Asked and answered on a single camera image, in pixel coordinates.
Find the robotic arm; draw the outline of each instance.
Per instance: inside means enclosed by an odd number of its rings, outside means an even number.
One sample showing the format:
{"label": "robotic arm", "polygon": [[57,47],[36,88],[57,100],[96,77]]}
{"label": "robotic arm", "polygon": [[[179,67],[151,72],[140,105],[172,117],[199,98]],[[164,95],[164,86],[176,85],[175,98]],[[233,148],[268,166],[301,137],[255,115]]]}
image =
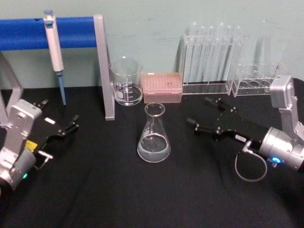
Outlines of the robotic arm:
{"label": "robotic arm", "polygon": [[190,118],[187,121],[194,126],[196,134],[212,133],[216,140],[233,138],[244,144],[242,152],[267,159],[274,167],[282,163],[298,172],[304,172],[304,127],[298,121],[297,97],[292,77],[276,77],[270,86],[270,94],[273,107],[279,108],[281,113],[282,131],[274,127],[267,129],[242,118],[235,106],[221,99],[213,101],[205,98],[206,104],[221,112],[213,127],[201,126]]}
{"label": "robotic arm", "polygon": [[78,115],[65,127],[60,127],[54,120],[42,115],[42,109],[48,103],[30,104],[20,99],[11,107],[9,119],[4,126],[7,134],[4,146],[0,150],[0,198],[14,191],[35,167],[42,168],[52,155],[42,151],[52,139],[64,139],[78,130]]}

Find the black table surface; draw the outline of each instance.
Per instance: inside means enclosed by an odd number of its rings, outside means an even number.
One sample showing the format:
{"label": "black table surface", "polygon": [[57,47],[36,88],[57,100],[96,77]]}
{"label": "black table surface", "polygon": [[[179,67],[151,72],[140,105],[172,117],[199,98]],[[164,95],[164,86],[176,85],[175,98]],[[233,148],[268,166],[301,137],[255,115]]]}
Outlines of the black table surface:
{"label": "black table surface", "polygon": [[[295,79],[295,91],[303,122],[304,82]],[[248,120],[281,129],[268,95],[208,96],[231,102]],[[2,227],[304,227],[302,174],[268,164],[262,181],[245,182],[234,170],[243,145],[193,134],[188,117],[212,124],[218,115],[202,104],[204,97],[186,95],[180,104],[165,104],[171,153],[151,164],[136,152],[146,122],[144,103],[116,104],[115,121],[105,121],[99,87],[66,88],[65,108],[58,89],[26,89],[29,102],[50,100],[45,116],[64,125],[79,114],[80,128],[74,137],[47,146],[54,159],[31,170],[18,186],[1,215]],[[263,166],[242,155],[239,170],[258,177]]]}

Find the yellow warning label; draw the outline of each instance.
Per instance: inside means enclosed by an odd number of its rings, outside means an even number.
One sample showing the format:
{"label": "yellow warning label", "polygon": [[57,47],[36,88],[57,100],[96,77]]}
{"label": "yellow warning label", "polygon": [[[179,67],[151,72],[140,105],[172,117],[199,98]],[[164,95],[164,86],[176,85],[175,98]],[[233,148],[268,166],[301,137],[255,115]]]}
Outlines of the yellow warning label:
{"label": "yellow warning label", "polygon": [[38,146],[38,144],[27,140],[26,144],[25,144],[25,148],[29,149],[30,151],[33,151],[36,147]]}

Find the micropipette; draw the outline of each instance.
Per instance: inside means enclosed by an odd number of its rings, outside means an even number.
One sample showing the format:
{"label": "micropipette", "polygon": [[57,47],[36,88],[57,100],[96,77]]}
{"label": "micropipette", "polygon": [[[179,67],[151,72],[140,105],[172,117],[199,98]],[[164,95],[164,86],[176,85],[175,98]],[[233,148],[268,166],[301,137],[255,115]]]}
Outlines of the micropipette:
{"label": "micropipette", "polygon": [[57,30],[56,17],[52,10],[45,10],[44,28],[47,35],[48,48],[51,54],[53,69],[58,77],[59,87],[63,105],[66,105],[66,95],[63,85],[63,62],[60,50],[59,36]]}

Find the pink tip box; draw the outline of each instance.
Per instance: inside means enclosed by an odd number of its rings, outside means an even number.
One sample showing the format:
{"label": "pink tip box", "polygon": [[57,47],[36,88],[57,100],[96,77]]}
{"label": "pink tip box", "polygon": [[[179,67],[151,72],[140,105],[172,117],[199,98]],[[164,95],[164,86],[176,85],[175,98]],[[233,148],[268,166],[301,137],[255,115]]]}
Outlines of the pink tip box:
{"label": "pink tip box", "polygon": [[179,73],[142,74],[144,103],[180,103],[182,96],[182,77]]}

